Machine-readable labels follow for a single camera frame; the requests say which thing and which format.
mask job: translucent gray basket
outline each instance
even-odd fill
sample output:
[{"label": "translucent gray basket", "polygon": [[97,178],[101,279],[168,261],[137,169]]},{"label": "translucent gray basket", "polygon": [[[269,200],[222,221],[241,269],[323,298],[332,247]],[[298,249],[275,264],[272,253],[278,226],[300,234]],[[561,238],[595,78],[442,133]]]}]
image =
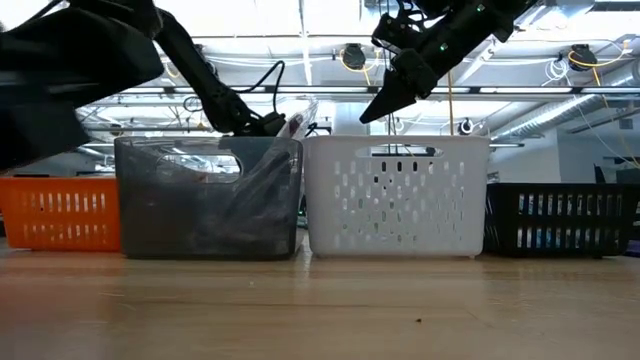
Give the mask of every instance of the translucent gray basket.
[{"label": "translucent gray basket", "polygon": [[276,260],[297,251],[299,142],[122,137],[115,153],[127,256]]}]

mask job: plastic basket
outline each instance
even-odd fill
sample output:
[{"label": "plastic basket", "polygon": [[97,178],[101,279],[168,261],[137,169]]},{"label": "plastic basket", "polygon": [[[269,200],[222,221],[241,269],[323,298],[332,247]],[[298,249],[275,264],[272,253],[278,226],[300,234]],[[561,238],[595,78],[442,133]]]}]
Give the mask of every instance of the plastic basket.
[{"label": "plastic basket", "polygon": [[488,139],[327,136],[304,144],[315,254],[420,257],[482,251]]},{"label": "plastic basket", "polygon": [[12,248],[120,250],[115,178],[0,178]]},{"label": "plastic basket", "polygon": [[276,260],[297,251],[299,142],[125,137],[115,151],[127,256]]},{"label": "plastic basket", "polygon": [[490,184],[485,250],[514,257],[624,254],[639,189],[615,184]]}]

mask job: ceiling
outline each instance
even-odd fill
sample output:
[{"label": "ceiling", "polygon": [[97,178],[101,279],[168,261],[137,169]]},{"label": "ceiling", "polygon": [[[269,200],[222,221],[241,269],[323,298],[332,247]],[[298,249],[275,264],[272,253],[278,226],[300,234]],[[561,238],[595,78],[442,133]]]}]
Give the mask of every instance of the ceiling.
[{"label": "ceiling", "polygon": [[[381,10],[386,11],[386,2]],[[368,56],[369,83],[382,85],[385,69],[383,53],[370,45],[370,34],[378,23],[380,9],[375,0],[155,0],[158,7],[173,13],[194,37],[194,42],[204,45],[207,58],[217,67],[220,78],[232,86],[255,83],[276,61],[283,59],[287,68],[282,85],[287,86],[366,86],[364,73],[347,71],[339,53],[346,43],[360,43]],[[390,0],[394,12],[394,0]],[[0,11],[0,21],[7,28],[17,26],[34,14],[46,0],[21,0]],[[525,22],[523,31],[515,33],[507,43],[488,39],[452,70],[456,86],[562,86],[565,77],[550,80],[549,67],[559,53],[567,53],[572,44],[588,44],[601,62],[616,60],[600,69],[602,75],[636,58],[640,50],[637,38],[638,12],[587,12],[580,7],[564,7],[551,11],[538,11]],[[623,40],[628,40],[623,52]],[[169,63],[168,71],[157,80],[145,84],[161,91],[167,86],[188,86]],[[568,71],[573,84],[592,83],[593,73]],[[273,84],[269,77],[266,84]],[[440,81],[447,85],[446,76]],[[344,94],[321,97],[318,117],[332,121],[340,102],[366,102],[370,96],[345,96]],[[244,97],[258,113],[271,111],[268,94]],[[166,127],[182,124],[189,118],[197,125],[201,114],[182,110],[180,101],[166,95],[140,95],[132,92],[111,99],[129,106],[87,107],[92,115],[87,124],[102,126],[119,122],[124,126]],[[469,118],[487,127],[497,128],[515,116],[539,107],[544,102],[528,95],[509,101],[504,97],[454,96],[455,121]],[[291,114],[304,110],[308,101],[304,94],[281,96],[280,112]],[[450,118],[447,101],[420,101],[418,104],[395,114],[403,122],[402,133],[439,134]],[[375,127],[384,131],[384,127]]]}]

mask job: table surface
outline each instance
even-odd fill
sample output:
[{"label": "table surface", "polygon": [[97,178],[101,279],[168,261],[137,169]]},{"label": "table surface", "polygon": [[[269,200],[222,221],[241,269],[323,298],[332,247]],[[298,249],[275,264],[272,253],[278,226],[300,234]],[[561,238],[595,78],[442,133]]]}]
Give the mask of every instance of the table surface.
[{"label": "table surface", "polygon": [[638,359],[640,259],[0,253],[0,359]]}]

